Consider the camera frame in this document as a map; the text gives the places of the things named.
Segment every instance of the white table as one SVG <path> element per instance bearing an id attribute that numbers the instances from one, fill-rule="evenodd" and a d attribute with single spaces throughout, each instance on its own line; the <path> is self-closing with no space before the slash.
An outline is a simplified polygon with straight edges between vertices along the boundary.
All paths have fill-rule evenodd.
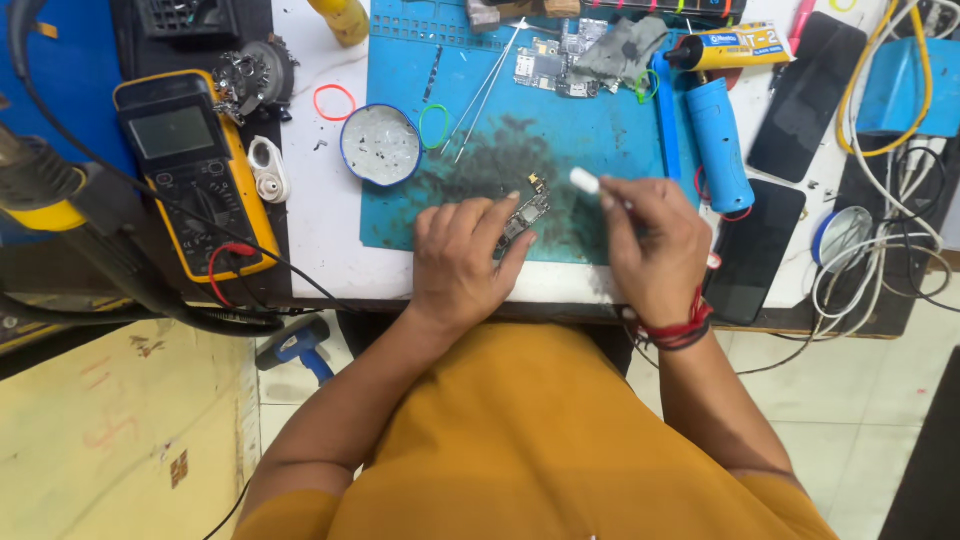
<path id="1" fill-rule="evenodd" d="M 369 11 L 369 1 L 362 1 Z M 785 40 L 797 4 L 799 0 L 752 0 L 743 20 L 773 20 Z M 882 17 L 883 5 L 881 0 L 859 0 L 852 10 L 840 13 L 830 6 L 829 0 L 820 0 L 817 11 L 869 34 Z M 361 181 L 350 174 L 340 155 L 343 122 L 320 118 L 312 103 L 314 89 L 337 84 L 353 94 L 357 107 L 366 104 L 368 43 L 341 48 L 324 21 L 303 0 L 274 0 L 273 7 L 275 32 L 283 36 L 301 63 L 291 105 L 294 120 L 283 124 L 281 131 L 283 156 L 293 185 L 287 202 L 291 260 L 339 298 L 409 298 L 412 254 L 368 248 L 360 242 Z M 749 155 L 769 106 L 771 79 L 770 66 L 748 68 L 731 92 L 744 156 Z M 513 81 L 501 77 L 497 83 L 512 85 Z M 815 265 L 810 245 L 817 226 L 833 208 L 833 202 L 825 202 L 825 193 L 838 190 L 847 162 L 834 132 L 831 124 L 806 179 L 800 184 L 786 184 L 806 193 L 808 216 L 794 233 L 765 307 L 793 307 L 805 298 L 812 285 Z M 320 140 L 327 145 L 317 148 Z M 749 169 L 748 176 L 767 178 Z M 808 189 L 810 181 L 818 183 L 816 188 Z M 702 209 L 702 214 L 714 225 L 719 221 L 708 209 Z M 296 275 L 293 293 L 299 298 L 322 297 Z M 609 267 L 527 262 L 509 300 L 610 304 L 622 302 L 622 297 L 613 285 Z"/>

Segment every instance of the tiled floor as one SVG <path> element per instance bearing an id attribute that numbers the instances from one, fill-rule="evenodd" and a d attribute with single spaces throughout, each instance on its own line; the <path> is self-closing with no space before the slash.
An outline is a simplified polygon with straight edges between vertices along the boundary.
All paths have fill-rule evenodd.
<path id="1" fill-rule="evenodd" d="M 960 282 L 938 300 L 960 306 Z M 336 317 L 329 312 L 324 319 L 333 335 L 320 353 L 338 372 L 352 357 Z M 957 336 L 960 315 L 917 303 L 901 339 L 814 344 L 781 368 L 744 377 L 790 452 L 800 481 L 842 540 L 879 536 L 949 355 L 960 345 Z M 739 371 L 776 363 L 802 345 L 748 332 L 718 332 L 718 337 Z M 657 361 L 655 350 L 649 355 Z M 635 355 L 627 380 L 662 416 L 657 370 Z M 316 387 L 316 378 L 299 362 L 261 373 L 264 449 Z"/>

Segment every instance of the yellow glue tube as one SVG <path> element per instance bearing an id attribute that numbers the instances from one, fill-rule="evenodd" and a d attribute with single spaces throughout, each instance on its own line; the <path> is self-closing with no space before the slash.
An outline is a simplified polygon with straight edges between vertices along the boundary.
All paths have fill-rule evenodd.
<path id="1" fill-rule="evenodd" d="M 359 45 L 370 35 L 370 18 L 358 0 L 307 0 L 324 16 L 342 47 Z"/>
<path id="2" fill-rule="evenodd" d="M 663 55 L 684 71 L 709 71 L 784 63 L 790 55 L 772 22 L 752 22 L 684 37 L 680 46 Z"/>

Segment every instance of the blue cylindrical tool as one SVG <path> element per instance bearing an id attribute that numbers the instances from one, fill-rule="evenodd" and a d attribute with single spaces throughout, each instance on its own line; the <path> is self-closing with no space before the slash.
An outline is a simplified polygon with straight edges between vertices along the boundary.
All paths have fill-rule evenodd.
<path id="1" fill-rule="evenodd" d="M 732 213 L 753 205 L 756 197 L 747 182 L 740 155 L 740 135 L 727 80 L 717 79 L 686 93 L 700 157 L 710 189 L 710 207 L 717 213 Z"/>

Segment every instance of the pink marker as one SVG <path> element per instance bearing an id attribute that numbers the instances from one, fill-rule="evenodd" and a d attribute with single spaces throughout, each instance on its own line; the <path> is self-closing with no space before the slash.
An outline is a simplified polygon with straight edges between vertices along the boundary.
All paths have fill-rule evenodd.
<path id="1" fill-rule="evenodd" d="M 793 19 L 793 30 L 790 32 L 790 51 L 793 56 L 797 56 L 797 47 L 800 47 L 800 38 L 804 35 L 806 21 L 813 14 L 813 9 L 817 5 L 817 0 L 803 0 L 797 8 L 797 16 Z"/>

